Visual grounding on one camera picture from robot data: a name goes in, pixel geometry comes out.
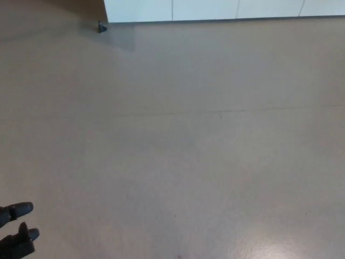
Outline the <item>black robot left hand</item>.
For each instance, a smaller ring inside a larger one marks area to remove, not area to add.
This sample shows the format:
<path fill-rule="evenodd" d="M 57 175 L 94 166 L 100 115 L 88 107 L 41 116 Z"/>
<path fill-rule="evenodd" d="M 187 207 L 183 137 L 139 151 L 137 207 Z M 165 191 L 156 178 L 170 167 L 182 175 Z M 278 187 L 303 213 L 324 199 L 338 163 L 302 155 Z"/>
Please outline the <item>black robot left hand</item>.
<path fill-rule="evenodd" d="M 32 202 L 20 202 L 1 207 L 1 228 L 32 211 Z M 1 259 L 20 259 L 34 253 L 34 240 L 39 235 L 37 228 L 29 229 L 27 224 L 22 222 L 16 234 L 7 235 L 1 239 Z"/>

